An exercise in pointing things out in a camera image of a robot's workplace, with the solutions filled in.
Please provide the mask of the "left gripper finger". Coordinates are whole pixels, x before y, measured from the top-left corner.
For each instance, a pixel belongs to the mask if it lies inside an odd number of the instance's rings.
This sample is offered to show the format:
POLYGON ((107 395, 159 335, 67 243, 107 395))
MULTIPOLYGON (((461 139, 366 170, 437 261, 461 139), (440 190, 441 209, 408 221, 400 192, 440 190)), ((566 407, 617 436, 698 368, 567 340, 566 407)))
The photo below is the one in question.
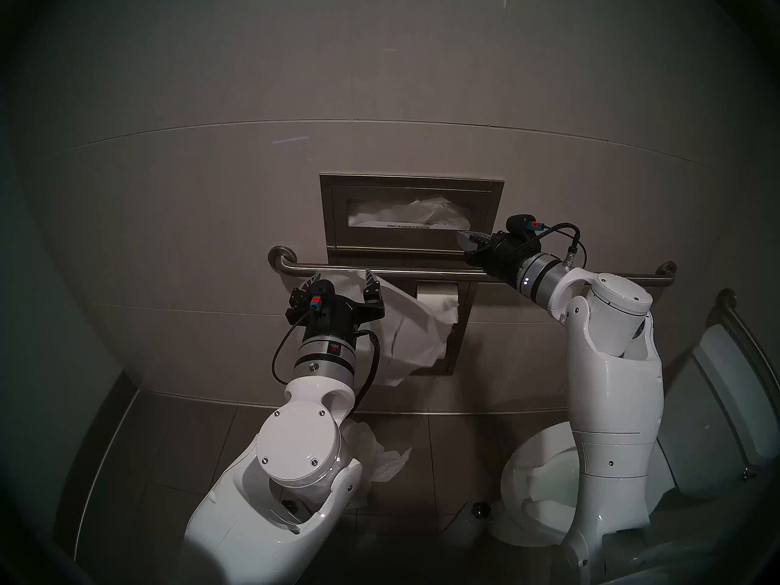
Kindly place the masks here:
POLYGON ((363 302, 372 314, 385 314, 385 303, 381 294, 381 282, 371 270, 365 270, 363 302))
POLYGON ((307 279, 302 285, 293 288, 290 294, 290 307, 309 308, 313 297, 312 288, 318 283, 320 278, 320 273, 315 272, 315 274, 307 279))

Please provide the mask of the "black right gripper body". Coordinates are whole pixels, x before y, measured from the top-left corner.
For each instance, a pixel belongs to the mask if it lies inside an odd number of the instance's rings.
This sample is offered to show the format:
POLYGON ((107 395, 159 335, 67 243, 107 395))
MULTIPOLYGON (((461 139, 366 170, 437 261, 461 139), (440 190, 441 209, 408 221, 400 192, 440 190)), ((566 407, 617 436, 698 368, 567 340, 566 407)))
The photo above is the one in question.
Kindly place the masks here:
POLYGON ((521 230, 519 236, 511 232, 495 232, 492 234, 494 246, 485 252, 493 252, 498 268, 496 270, 484 270, 486 274, 502 282, 515 282, 523 262, 529 257, 541 252, 541 242, 537 240, 537 233, 530 230, 521 230))

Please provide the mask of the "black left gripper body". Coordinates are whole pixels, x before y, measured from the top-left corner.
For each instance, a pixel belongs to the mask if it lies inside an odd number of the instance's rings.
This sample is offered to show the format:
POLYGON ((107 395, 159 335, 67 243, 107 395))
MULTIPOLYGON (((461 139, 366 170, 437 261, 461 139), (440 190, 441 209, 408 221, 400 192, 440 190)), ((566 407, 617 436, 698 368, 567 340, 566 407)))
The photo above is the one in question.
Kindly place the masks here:
POLYGON ((312 296, 291 296, 286 318, 290 325, 304 327, 302 342, 329 336, 355 346, 360 326, 385 315, 383 300, 357 303, 345 296, 319 296, 312 307, 312 296))

